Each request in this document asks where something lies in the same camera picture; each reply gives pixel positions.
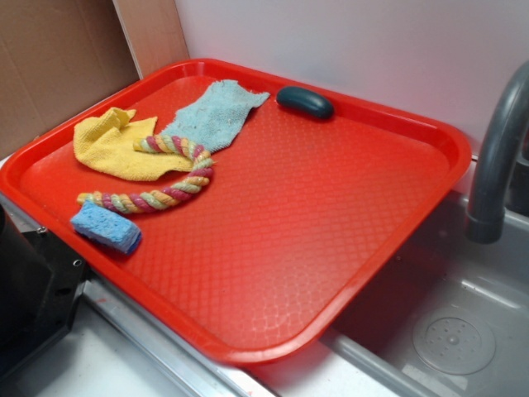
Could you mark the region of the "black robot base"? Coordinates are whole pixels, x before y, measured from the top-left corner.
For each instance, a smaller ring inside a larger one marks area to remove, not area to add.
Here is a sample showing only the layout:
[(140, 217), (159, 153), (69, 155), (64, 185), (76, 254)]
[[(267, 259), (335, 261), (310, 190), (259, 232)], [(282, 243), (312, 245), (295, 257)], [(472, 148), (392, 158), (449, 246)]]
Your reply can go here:
[(53, 232), (21, 232), (1, 210), (1, 377), (69, 333), (85, 277), (85, 259)]

